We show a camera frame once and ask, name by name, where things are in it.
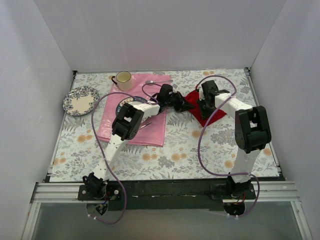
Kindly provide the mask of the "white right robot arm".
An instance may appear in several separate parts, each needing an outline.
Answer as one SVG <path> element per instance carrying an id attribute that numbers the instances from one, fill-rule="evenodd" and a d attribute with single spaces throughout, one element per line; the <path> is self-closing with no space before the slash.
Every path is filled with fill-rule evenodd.
<path id="1" fill-rule="evenodd" d="M 201 115 L 212 119 L 222 110 L 234 119 L 234 139 L 237 155 L 231 172 L 225 174 L 226 180 L 210 186 L 213 199 L 228 197 L 237 199 L 254 191 L 251 183 L 252 170 L 260 152 L 272 139 L 266 109 L 246 104 L 234 93 L 219 89 L 214 80 L 201 80 L 196 85 L 199 93 L 197 101 Z"/>

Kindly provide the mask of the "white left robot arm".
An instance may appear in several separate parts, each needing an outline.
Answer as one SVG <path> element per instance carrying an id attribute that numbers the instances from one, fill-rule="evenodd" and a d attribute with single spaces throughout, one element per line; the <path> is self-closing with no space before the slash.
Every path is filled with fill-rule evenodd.
<path id="1" fill-rule="evenodd" d="M 102 153 L 102 160 L 88 176 L 82 180 L 86 191 L 95 199 L 101 200 L 107 195 L 107 184 L 111 176 L 114 176 L 111 165 L 115 163 L 123 147 L 132 140 L 138 133 L 143 120 L 160 115 L 166 108 L 174 108 L 178 113 L 194 109 L 195 106 L 189 103 L 180 92 L 174 91 L 169 84 L 157 84 L 160 91 L 153 95 L 143 93 L 149 100 L 124 103 L 112 123 L 110 140 L 104 152 L 96 133 L 94 123 L 92 130 L 98 146 Z"/>

